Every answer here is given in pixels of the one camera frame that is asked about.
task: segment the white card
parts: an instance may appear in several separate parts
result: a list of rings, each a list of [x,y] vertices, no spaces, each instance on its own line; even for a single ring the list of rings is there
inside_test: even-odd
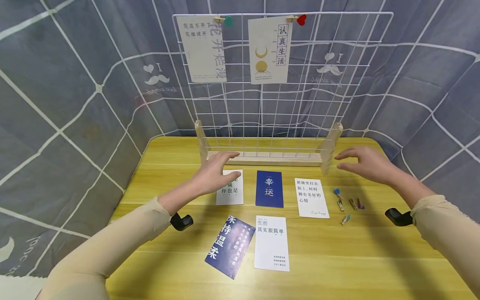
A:
[[[252,84],[287,83],[292,29],[286,16],[248,20]]]
[[[319,179],[295,178],[300,216],[329,219],[324,190]]]
[[[287,220],[277,216],[257,216],[255,268],[290,272]]]
[[[192,82],[226,82],[222,24],[193,15],[177,17],[177,25]]]
[[[216,191],[217,205],[243,204],[243,170],[223,170],[223,175],[235,171],[240,172],[242,175],[235,179],[235,181]]]

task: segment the wooden stand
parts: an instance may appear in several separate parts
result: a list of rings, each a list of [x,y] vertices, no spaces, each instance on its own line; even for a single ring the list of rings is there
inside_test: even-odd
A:
[[[311,166],[320,167],[322,173],[328,172],[330,161],[333,158],[338,138],[342,134],[343,126],[340,123],[334,124],[325,141],[317,148],[316,153],[292,153],[292,152],[242,152],[236,158],[230,159],[228,165],[257,165],[257,166]],[[202,122],[195,122],[200,159],[202,164],[218,151],[211,151],[206,139]]]

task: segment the right hand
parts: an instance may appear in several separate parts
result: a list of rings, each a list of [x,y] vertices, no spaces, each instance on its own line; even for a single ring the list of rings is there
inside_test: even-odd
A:
[[[369,147],[348,148],[337,155],[335,159],[341,160],[347,157],[358,158],[358,163],[341,163],[337,168],[358,174],[371,181],[390,185],[398,176],[404,174],[387,157]]]

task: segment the card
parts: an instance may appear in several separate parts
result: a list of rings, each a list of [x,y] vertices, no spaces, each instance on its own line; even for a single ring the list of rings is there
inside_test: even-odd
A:
[[[329,219],[324,190],[319,179],[295,178],[300,216]]]
[[[235,279],[254,233],[255,227],[232,215],[228,216],[205,261]]]
[[[243,170],[223,170],[223,175],[227,175],[235,171],[242,173],[242,175],[235,179],[235,181],[216,191],[217,205],[243,204]]]
[[[213,16],[178,16],[177,25],[194,83],[226,82],[222,24]]]
[[[286,16],[248,20],[252,84],[286,84],[293,23]]]
[[[287,220],[277,216],[257,216],[255,268],[290,272]]]
[[[257,171],[255,205],[283,208],[282,172]]]

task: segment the blue card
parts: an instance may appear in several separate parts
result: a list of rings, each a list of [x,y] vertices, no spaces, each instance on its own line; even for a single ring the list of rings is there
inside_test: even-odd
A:
[[[229,215],[205,261],[235,279],[254,233],[255,227]]]
[[[281,172],[257,171],[255,205],[283,208]]]

